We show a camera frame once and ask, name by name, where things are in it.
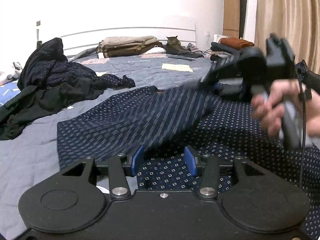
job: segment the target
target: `white headboard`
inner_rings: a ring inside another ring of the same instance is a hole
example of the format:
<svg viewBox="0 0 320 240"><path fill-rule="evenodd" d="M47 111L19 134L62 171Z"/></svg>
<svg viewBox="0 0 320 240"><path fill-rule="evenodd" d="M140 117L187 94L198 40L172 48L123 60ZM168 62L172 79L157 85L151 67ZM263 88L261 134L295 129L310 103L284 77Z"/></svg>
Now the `white headboard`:
<svg viewBox="0 0 320 240"><path fill-rule="evenodd" d="M178 36L183 46L189 42L196 44L196 28L193 19L184 16L143 16L119 19L92 17L77 19L77 21L66 19L61 26L43 24L41 21L40 40L43 42L54 37L62 38L65 55L75 55L79 52L93 48L106 37L115 36L148 36L158 38L166 43L166 37Z"/></svg>

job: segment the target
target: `navy patterned fabric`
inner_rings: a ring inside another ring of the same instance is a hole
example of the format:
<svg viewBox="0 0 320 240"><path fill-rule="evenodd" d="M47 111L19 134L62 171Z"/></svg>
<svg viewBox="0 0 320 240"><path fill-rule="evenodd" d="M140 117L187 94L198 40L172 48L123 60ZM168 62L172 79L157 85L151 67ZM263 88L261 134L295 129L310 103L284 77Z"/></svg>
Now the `navy patterned fabric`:
<svg viewBox="0 0 320 240"><path fill-rule="evenodd" d="M135 87L132 79L123 76L105 74L98 77L96 73L76 62L68 62L63 55L63 44L60 38L54 38L36 49L28 58L18 81L18 88L36 85L39 89L57 87L62 83L74 83L78 78L89 78L96 90L106 88Z"/></svg>
<svg viewBox="0 0 320 240"><path fill-rule="evenodd" d="M196 189L184 162L184 147L224 160L240 155L297 185L301 152L285 151L251 119L249 103L221 100L183 88L164 92L155 87L110 97L80 116L58 123L57 144L61 167L85 156L105 160L135 145L144 145L145 162L137 175L140 189ZM306 150L303 190L311 200L302 230L317 239L319 231L320 154ZM232 186L220 177L219 193Z"/></svg>

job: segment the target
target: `curtain fold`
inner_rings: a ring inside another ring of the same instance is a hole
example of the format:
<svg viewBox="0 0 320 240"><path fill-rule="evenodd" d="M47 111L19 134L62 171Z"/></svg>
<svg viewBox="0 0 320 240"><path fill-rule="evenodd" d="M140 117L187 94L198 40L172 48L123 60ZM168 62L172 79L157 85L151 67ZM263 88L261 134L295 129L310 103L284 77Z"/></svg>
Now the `curtain fold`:
<svg viewBox="0 0 320 240"><path fill-rule="evenodd" d="M270 33L289 41L296 62L320 73L320 0L258 0L255 44L262 51Z"/></svg>

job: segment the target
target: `blue gripper pad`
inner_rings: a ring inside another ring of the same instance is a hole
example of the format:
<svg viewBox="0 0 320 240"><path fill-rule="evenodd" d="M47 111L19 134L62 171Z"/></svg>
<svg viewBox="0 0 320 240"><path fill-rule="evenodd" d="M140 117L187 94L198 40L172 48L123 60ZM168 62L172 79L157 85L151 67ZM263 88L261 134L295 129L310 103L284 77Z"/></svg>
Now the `blue gripper pad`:
<svg viewBox="0 0 320 240"><path fill-rule="evenodd" d="M184 161L186 162L187 168L193 177L197 176L196 161L193 154L190 152L188 147L184 148Z"/></svg>
<svg viewBox="0 0 320 240"><path fill-rule="evenodd" d="M144 161L144 154L143 154L143 146L137 150L137 152L132 157L132 165L131 165L131 174L132 176L136 176L140 165Z"/></svg>

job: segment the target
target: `brown cardboard roll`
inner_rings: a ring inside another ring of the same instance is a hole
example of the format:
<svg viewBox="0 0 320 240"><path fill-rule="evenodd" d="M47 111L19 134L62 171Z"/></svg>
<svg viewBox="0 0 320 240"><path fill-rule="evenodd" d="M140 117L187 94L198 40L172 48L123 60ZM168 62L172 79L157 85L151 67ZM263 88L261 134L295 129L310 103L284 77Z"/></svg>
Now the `brown cardboard roll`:
<svg viewBox="0 0 320 240"><path fill-rule="evenodd" d="M223 35L239 38L240 0L224 0Z"/></svg>

